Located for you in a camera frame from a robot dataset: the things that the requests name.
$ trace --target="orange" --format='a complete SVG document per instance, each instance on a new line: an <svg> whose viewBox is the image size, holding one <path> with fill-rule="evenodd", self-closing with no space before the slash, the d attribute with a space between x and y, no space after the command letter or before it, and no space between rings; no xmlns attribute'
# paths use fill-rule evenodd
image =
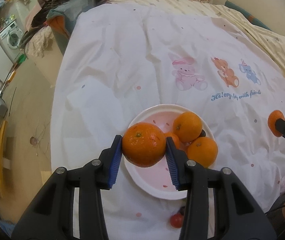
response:
<svg viewBox="0 0 285 240"><path fill-rule="evenodd" d="M198 162L205 168L214 163L218 154L216 142L209 137L199 137L194 140L187 149L190 160Z"/></svg>
<svg viewBox="0 0 285 240"><path fill-rule="evenodd" d="M126 159L139 167L150 167L165 155L166 138L161 129L151 123L139 122L129 127L122 138Z"/></svg>
<svg viewBox="0 0 285 240"><path fill-rule="evenodd" d="M175 135L173 132L166 132L165 133L165 137L171 137L174 141L174 144L176 146L177 149L179 149L180 147L180 141L177 135Z"/></svg>
<svg viewBox="0 0 285 240"><path fill-rule="evenodd" d="M282 134L280 132L278 132L276 130L276 127L275 127L275 123L278 119L283 119L285 121L285 117L284 117L283 113L279 110L275 110L269 115L267 123L268 123L268 127L270 128L272 133L276 137L281 137Z"/></svg>
<svg viewBox="0 0 285 240"><path fill-rule="evenodd" d="M192 142L201 134L202 123L198 115L185 112L179 115L173 123L173 132L183 143Z"/></svg>

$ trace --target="cherry tomato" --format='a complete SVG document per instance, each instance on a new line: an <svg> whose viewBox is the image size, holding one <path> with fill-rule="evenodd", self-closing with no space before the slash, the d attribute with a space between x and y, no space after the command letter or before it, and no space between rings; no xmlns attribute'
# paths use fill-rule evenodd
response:
<svg viewBox="0 0 285 240"><path fill-rule="evenodd" d="M177 214L171 216L171 218L170 218L170 225L173 228L181 228L183 226L183 220L184 220L184 216L182 216L181 214L177 213Z"/></svg>

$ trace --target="cartoon bear print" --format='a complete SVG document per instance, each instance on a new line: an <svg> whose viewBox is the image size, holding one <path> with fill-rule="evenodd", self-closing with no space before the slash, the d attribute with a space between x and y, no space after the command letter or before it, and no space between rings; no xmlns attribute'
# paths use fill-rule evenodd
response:
<svg viewBox="0 0 285 240"><path fill-rule="evenodd" d="M261 85L260 80L256 77L255 71L251 69L249 65L247 65L243 59L241 59L241 64L239 64L239 69L241 72L246 73L246 77L251 80L254 84Z"/></svg>
<svg viewBox="0 0 285 240"><path fill-rule="evenodd" d="M234 71L228 67L227 61L219 58L211 58L211 61L218 68L218 75L225 82L226 86L233 86L234 88L239 86L239 79L235 76Z"/></svg>
<svg viewBox="0 0 285 240"><path fill-rule="evenodd" d="M168 54L175 68L172 75L176 78L176 86L179 90L185 91L192 87L203 91L208 87L205 76L196 72L196 61L192 57L179 57L172 53Z"/></svg>

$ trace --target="white plate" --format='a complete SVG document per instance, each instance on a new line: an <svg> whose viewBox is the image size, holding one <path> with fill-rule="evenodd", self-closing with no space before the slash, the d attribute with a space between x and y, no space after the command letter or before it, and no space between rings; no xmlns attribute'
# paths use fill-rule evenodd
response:
<svg viewBox="0 0 285 240"><path fill-rule="evenodd" d="M138 122L148 122L157 125L163 132L170 132L172 131L172 125L176 117L184 112L192 111L178 105L163 104L153 106L138 114L132 120L129 127ZM200 119L202 121L203 130L206 132L206 136L214 139L208 125L201 117ZM181 144L180 149L185 150L186 147ZM187 191L178 191L175 186L172 185L165 157L157 164L148 168L137 167L127 161L126 158L124 158L124 163L137 186L150 195L168 200L186 198Z"/></svg>

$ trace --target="washing machine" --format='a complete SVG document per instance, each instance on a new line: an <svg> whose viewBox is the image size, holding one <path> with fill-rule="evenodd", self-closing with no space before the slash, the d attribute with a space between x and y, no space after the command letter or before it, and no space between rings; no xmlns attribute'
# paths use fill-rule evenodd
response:
<svg viewBox="0 0 285 240"><path fill-rule="evenodd" d="M7 54L11 62L15 63L21 55L18 46L23 36L23 32L18 28L17 23L13 21L0 33L0 46Z"/></svg>

